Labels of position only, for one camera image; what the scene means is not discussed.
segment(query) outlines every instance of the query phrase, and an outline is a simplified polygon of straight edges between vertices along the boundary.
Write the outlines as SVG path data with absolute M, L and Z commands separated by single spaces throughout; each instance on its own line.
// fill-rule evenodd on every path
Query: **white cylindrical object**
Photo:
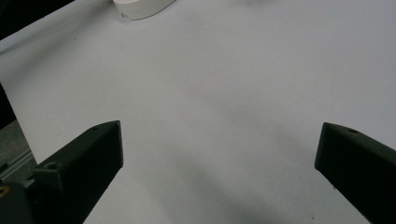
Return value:
M 176 0 L 113 0 L 123 17 L 141 20 L 157 14 Z

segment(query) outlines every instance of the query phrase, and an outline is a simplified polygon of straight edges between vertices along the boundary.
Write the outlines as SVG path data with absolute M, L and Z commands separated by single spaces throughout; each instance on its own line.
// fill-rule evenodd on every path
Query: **white table surface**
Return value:
M 396 148 L 396 1 L 77 1 L 0 42 L 38 162 L 119 119 L 125 164 L 85 223 L 368 223 L 314 169 L 321 125 Z

